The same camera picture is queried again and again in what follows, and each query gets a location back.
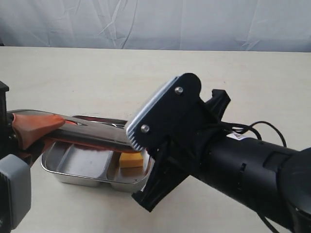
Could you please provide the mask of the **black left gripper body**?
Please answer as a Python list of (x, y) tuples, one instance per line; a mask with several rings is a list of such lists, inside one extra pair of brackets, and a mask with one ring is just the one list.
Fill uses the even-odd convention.
[(18, 147), (17, 135), (13, 131), (13, 114), (7, 112), (6, 92), (9, 87), (3, 82), (0, 83), (0, 158), (13, 154), (32, 166), (40, 157), (45, 148), (44, 140), (34, 142), (27, 149)]

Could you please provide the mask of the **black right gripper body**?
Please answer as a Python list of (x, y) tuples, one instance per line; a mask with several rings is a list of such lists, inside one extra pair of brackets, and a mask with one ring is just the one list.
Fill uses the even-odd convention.
[(221, 119), (230, 97), (226, 91), (214, 89), (211, 99), (204, 103), (218, 118), (218, 122), (209, 121), (185, 136), (182, 136), (181, 128), (175, 128), (161, 144), (144, 148), (155, 164), (146, 185), (133, 193), (132, 198), (145, 210), (151, 212), (188, 176), (202, 177), (207, 150), (225, 129)]

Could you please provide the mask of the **black and grey right robot arm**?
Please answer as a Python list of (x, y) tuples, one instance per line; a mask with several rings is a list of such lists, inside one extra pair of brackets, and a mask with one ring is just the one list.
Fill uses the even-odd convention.
[(127, 127), (136, 149), (155, 160), (143, 190), (133, 199), (152, 211), (187, 177), (193, 176), (293, 233), (311, 230), (311, 150), (290, 149), (244, 137), (252, 126), (221, 120), (230, 102), (214, 89), (198, 94), (155, 95)]

